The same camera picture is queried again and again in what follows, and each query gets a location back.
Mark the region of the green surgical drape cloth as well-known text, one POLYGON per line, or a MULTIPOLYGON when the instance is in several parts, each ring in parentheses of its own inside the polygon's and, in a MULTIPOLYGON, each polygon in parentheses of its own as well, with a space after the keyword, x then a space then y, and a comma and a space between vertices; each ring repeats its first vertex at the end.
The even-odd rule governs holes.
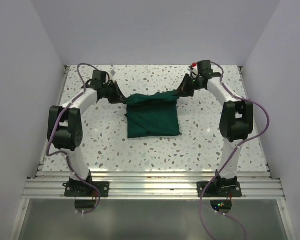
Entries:
POLYGON ((154 95, 133 94, 126 105, 127 137, 174 137, 180 135, 176 91, 154 95))

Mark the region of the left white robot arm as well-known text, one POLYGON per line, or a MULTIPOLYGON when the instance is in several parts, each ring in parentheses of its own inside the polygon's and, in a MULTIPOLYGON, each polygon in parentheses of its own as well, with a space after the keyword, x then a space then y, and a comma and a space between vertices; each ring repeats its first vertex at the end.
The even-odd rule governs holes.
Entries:
POLYGON ((107 99, 111 104, 126 100, 116 81, 92 79, 90 85, 85 84, 74 98, 62 105, 52 106, 48 115, 45 155, 65 157, 70 179, 78 182, 76 190, 85 197, 93 193, 94 184, 81 150, 84 137, 82 115, 101 99, 107 99))

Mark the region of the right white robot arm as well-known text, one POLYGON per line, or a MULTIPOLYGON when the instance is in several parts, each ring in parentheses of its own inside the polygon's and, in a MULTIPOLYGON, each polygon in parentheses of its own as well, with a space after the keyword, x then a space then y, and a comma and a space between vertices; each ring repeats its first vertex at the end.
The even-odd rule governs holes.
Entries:
POLYGON ((245 98, 237 96, 223 82, 224 70, 215 72, 210 60, 191 64, 180 86, 177 95, 192 97, 195 91, 206 90, 222 106, 219 131, 223 137, 223 152, 220 166, 209 186, 217 196, 225 196, 231 187, 237 184, 237 169, 241 153, 240 144, 253 132, 254 106, 245 98))

